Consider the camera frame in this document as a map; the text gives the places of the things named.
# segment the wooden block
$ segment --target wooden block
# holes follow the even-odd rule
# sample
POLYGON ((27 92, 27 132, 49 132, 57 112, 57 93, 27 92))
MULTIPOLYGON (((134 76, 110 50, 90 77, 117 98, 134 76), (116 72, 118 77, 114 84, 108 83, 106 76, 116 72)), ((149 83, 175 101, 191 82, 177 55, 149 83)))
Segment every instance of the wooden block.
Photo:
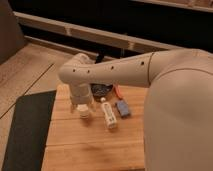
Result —
POLYGON ((43 171, 118 171, 144 168, 140 141, 83 143, 46 148, 43 171))
MULTIPOLYGON (((123 94, 125 101, 128 103, 131 112, 134 115, 142 115, 143 112, 143 105, 144 105, 144 98, 147 93, 147 89, 145 88, 138 88, 138 87, 128 87, 128 86, 119 86, 121 93, 123 94)), ((115 93, 110 93, 107 96, 107 100, 112 105, 113 111, 117 117, 120 117, 118 113, 115 102, 118 100, 115 93)), ((92 112, 92 117, 103 117, 103 112, 100 108, 99 102, 94 102, 94 110, 92 112)), ((80 115, 77 113, 76 110, 72 111, 72 104, 70 101, 70 91, 68 85, 61 84, 57 88, 53 113, 52 113, 52 120, 57 119, 76 119, 80 118, 80 115)))
POLYGON ((54 120, 50 124, 47 146, 106 141, 143 141, 141 116, 118 119, 118 128, 107 129, 104 117, 89 121, 82 119, 54 120))
POLYGON ((120 86, 132 116, 121 119, 110 93, 118 127, 108 130, 100 103, 90 119, 71 110, 69 87, 59 85, 50 123, 42 170, 112 171, 144 168, 143 105, 147 89, 120 86))

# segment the wooden table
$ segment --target wooden table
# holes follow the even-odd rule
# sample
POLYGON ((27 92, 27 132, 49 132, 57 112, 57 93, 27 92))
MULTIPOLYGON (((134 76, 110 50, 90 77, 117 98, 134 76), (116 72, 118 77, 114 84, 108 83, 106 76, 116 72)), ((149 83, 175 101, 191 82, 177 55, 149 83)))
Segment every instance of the wooden table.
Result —
POLYGON ((132 116, 121 119, 114 106, 114 93, 108 100, 118 120, 118 128, 106 127, 100 103, 95 102, 92 118, 80 119, 71 112, 69 88, 59 85, 43 160, 43 171, 111 171, 144 168, 143 106, 147 89, 119 86, 132 116))

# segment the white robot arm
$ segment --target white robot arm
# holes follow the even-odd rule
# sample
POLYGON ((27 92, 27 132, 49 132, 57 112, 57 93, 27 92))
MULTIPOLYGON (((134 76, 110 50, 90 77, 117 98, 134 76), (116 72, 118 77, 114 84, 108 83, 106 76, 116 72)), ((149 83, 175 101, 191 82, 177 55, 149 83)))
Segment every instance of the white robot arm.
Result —
POLYGON ((153 52, 93 64, 78 54, 60 79, 73 104, 91 102, 89 83, 150 87, 144 107, 148 171, 213 170, 213 55, 196 49, 153 52))

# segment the small white object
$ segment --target small white object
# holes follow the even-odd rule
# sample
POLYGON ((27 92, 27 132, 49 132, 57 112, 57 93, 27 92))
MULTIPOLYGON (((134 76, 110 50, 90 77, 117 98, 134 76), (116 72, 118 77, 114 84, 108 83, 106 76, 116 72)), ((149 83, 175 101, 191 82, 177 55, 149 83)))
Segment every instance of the small white object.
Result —
POLYGON ((86 104, 79 104, 77 105, 77 111, 80 114, 81 118, 88 118, 90 111, 89 111, 89 107, 86 104))
POLYGON ((106 99, 104 97, 101 98, 101 102, 101 109, 104 112, 107 127, 109 129, 115 128, 117 126, 117 119, 115 117, 114 112, 112 111, 110 103, 106 102, 106 99))

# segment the blue object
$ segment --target blue object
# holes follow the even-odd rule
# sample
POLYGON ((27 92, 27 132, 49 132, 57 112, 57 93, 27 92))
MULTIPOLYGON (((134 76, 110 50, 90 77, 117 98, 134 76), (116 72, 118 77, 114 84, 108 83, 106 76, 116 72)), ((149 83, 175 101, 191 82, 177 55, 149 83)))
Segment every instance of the blue object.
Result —
POLYGON ((122 118, 131 115, 128 104, 124 100, 119 100, 115 104, 122 118))

